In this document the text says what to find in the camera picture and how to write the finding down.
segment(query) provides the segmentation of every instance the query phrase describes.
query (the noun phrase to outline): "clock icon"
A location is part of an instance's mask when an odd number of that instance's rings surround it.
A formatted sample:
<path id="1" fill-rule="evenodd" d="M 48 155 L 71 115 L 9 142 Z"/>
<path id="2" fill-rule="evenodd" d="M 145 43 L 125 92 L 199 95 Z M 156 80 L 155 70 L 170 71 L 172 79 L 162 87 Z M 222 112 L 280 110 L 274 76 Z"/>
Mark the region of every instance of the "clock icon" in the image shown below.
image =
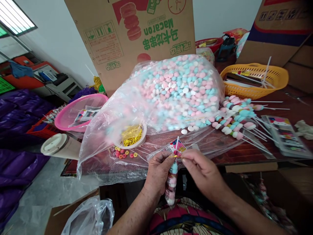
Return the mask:
<path id="1" fill-rule="evenodd" d="M 186 6 L 186 0 L 168 0 L 168 3 L 170 12 L 175 15 L 181 13 Z"/>

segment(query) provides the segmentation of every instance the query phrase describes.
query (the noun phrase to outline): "marshmallow pile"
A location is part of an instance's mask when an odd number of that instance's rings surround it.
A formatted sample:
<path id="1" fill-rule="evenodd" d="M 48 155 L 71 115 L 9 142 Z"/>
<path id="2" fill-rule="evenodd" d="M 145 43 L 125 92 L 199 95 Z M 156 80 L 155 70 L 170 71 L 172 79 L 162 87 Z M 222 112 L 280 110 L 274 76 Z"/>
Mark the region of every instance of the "marshmallow pile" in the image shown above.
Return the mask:
<path id="1" fill-rule="evenodd" d="M 141 96 L 157 112 L 155 124 L 163 131 L 204 127 L 224 97 L 222 78 L 212 64 L 198 55 L 151 61 L 135 68 Z"/>

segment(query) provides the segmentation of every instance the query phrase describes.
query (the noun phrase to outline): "white wall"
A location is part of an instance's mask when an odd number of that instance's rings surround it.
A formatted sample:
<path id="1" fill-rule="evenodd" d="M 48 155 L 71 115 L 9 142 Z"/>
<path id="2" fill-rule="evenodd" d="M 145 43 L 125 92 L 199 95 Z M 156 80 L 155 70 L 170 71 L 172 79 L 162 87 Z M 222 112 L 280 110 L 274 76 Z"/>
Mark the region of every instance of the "white wall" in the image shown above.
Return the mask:
<path id="1" fill-rule="evenodd" d="M 16 0 L 38 29 L 20 36 L 36 56 L 80 83 L 94 84 L 97 71 L 87 53 L 64 0 Z"/>
<path id="2" fill-rule="evenodd" d="M 193 0 L 196 41 L 235 28 L 250 30 L 262 0 Z"/>
<path id="3" fill-rule="evenodd" d="M 72 75 L 82 86 L 93 84 L 97 71 L 64 0 L 15 0 L 38 29 L 20 36 L 35 55 Z M 193 0 L 196 40 L 220 37 L 234 28 L 250 30 L 262 0 Z M 12 39 L 0 39 L 0 50 L 18 56 L 26 51 Z"/>

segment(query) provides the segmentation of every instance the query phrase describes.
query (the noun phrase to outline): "yellow plastic basket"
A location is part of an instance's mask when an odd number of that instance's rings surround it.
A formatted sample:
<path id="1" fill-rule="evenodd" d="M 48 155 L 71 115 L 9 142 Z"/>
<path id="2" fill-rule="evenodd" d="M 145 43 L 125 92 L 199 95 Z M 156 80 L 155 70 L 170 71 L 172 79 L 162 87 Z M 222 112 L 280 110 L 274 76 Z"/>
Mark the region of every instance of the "yellow plastic basket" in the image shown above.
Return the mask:
<path id="1" fill-rule="evenodd" d="M 262 78 L 266 71 L 266 65 L 252 63 L 252 64 L 236 64 L 226 67 L 221 72 L 221 77 L 224 79 L 227 73 L 230 72 L 240 72 L 241 75 Z M 280 90 L 287 86 L 289 75 L 287 70 L 277 67 L 277 66 L 269 66 L 265 80 L 272 84 L 274 88 L 271 86 L 267 86 L 268 88 L 260 88 L 260 87 L 241 87 L 235 84 L 230 84 L 224 82 L 225 84 L 225 94 L 228 96 L 235 95 L 239 98 L 251 98 L 252 100 L 259 99 L 263 96 L 271 94 L 276 90 Z"/>

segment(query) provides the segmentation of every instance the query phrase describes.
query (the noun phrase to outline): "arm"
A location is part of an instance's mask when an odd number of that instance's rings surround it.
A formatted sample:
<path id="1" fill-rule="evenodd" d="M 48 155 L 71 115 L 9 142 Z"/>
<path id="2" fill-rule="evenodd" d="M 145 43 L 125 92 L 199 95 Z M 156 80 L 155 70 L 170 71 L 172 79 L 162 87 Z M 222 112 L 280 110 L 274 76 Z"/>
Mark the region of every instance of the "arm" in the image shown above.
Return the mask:
<path id="1" fill-rule="evenodd" d="M 160 152 L 150 160 L 143 189 L 107 235 L 138 235 L 145 232 L 160 197 L 165 192 L 167 175 L 175 161 L 175 158 L 168 158 L 169 154 Z"/>
<path id="2" fill-rule="evenodd" d="M 238 197 L 225 183 L 215 164 L 195 149 L 182 154 L 183 164 L 203 195 L 248 235 L 287 234 Z"/>

